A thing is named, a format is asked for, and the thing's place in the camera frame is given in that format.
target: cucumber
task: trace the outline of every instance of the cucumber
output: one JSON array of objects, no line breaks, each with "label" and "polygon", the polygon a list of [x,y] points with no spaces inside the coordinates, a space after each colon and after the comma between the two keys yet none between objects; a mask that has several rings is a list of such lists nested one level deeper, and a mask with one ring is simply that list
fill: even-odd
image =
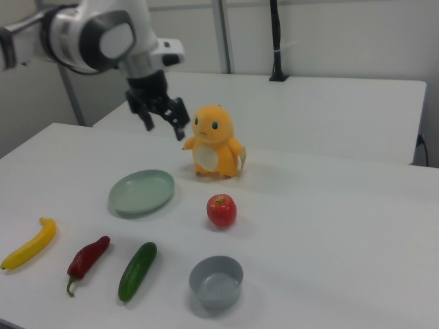
[{"label": "cucumber", "polygon": [[119,299],[127,302],[134,296],[148,269],[157,255],[157,246],[153,242],[142,245],[131,258],[119,283]]}]

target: plate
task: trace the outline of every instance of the plate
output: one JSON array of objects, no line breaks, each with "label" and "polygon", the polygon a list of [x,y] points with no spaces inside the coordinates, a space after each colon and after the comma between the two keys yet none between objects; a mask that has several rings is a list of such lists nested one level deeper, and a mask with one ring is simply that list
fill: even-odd
[{"label": "plate", "polygon": [[165,171],[138,171],[118,181],[108,199],[119,212],[139,214],[164,204],[174,194],[174,185],[174,179]]}]

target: apple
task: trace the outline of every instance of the apple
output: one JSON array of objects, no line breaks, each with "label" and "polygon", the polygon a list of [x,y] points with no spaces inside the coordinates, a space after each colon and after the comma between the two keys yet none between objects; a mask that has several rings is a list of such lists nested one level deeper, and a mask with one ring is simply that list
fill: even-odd
[{"label": "apple", "polygon": [[230,195],[214,195],[207,202],[207,216],[216,226],[232,225],[236,212],[236,204]]}]

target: gray bowl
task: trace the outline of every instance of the gray bowl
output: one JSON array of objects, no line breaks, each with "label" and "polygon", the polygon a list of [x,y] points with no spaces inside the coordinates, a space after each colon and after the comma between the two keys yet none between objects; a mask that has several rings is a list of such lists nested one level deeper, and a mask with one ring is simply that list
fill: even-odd
[{"label": "gray bowl", "polygon": [[225,308],[241,294],[244,277],[241,265],[227,256],[213,256],[198,263],[189,276],[189,285],[207,308]]}]

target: banana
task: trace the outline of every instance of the banana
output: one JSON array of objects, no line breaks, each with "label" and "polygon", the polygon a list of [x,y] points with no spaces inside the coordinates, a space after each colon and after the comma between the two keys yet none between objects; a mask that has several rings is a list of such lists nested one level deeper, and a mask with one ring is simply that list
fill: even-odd
[{"label": "banana", "polygon": [[41,231],[28,243],[12,252],[1,263],[1,269],[15,269],[37,255],[54,238],[56,223],[53,219],[40,218]]}]

